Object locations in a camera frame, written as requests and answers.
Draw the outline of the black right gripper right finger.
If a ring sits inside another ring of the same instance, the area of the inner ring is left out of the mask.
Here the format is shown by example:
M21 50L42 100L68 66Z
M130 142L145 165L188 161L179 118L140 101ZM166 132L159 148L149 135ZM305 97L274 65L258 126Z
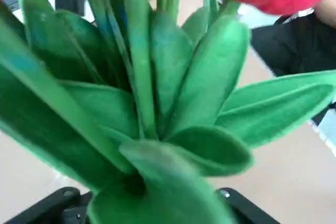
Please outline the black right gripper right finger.
M279 224L276 219L232 188L219 188L216 193L223 198L224 203L231 209L237 223Z

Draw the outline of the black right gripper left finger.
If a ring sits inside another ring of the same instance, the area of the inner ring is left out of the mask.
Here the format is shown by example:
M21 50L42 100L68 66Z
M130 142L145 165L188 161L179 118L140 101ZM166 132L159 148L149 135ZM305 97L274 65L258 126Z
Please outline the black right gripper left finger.
M6 223L90 223L87 208L92 192L76 187L60 188L23 210Z

